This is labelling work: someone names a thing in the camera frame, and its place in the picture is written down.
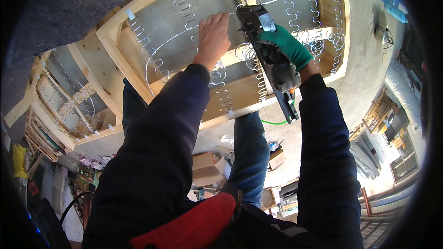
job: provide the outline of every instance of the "dark blue jacket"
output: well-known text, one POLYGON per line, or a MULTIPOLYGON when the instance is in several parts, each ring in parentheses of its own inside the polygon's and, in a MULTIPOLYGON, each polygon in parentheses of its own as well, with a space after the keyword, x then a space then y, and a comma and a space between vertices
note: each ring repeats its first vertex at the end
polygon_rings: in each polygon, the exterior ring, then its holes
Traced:
MULTIPOLYGON (((208 82, 205 68, 190 65, 131 124, 123 146, 100 177, 83 248, 127 247, 131 238, 195 206, 186 195, 192 183, 192 150, 209 101, 208 82)), ((362 248, 360 184, 337 95, 326 88, 320 75, 305 81, 300 90, 303 142, 298 226, 308 232, 289 239, 271 224, 280 230, 295 224, 248 205, 215 247, 362 248)))

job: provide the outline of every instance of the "green air hose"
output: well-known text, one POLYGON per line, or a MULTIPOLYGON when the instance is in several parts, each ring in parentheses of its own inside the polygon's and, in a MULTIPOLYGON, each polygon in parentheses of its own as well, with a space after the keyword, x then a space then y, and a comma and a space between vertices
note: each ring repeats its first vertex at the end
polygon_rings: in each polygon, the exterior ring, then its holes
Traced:
MULTIPOLYGON (((294 105, 294 107, 296 106, 295 100, 292 100, 292 104, 294 105)), ((282 125, 282 124, 285 124, 287 121, 285 120, 283 122, 276 123, 276 122, 269 122, 269 121, 266 121, 266 120, 262 120, 261 122, 264 122, 264 123, 267 123, 267 124, 272 124, 272 125, 282 125)))

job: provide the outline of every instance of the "green glove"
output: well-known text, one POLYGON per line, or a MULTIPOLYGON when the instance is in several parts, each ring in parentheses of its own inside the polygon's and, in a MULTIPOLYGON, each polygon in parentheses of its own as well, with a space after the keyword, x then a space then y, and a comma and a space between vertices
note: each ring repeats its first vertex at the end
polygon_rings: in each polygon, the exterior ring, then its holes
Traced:
POLYGON ((296 71, 312 60, 309 51, 280 25, 275 24, 275 32, 261 32, 256 40, 259 43, 276 46, 296 66, 296 71))

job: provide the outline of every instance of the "blue jeans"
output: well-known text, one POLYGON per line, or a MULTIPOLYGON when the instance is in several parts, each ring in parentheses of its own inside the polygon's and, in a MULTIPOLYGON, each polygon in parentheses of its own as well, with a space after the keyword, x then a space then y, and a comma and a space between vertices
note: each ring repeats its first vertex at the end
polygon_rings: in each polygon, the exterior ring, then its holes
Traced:
MULTIPOLYGON (((148 105, 125 79, 123 90, 123 133, 146 111, 148 105)), ((229 180, 221 191, 237 198, 243 192, 243 202, 260 207, 261 193, 269 162, 269 147, 258 111, 235 119, 234 155, 229 180)))

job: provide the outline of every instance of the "window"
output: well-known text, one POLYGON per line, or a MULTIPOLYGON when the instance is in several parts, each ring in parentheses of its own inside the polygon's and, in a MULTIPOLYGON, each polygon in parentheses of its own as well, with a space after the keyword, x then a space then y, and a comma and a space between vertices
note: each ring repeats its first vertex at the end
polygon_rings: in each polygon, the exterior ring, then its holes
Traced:
POLYGON ((407 132, 401 137, 403 140, 401 150, 402 155, 393 161, 391 165, 392 175, 394 176, 394 182, 398 182, 409 174, 418 169, 417 157, 414 151, 414 146, 407 132))

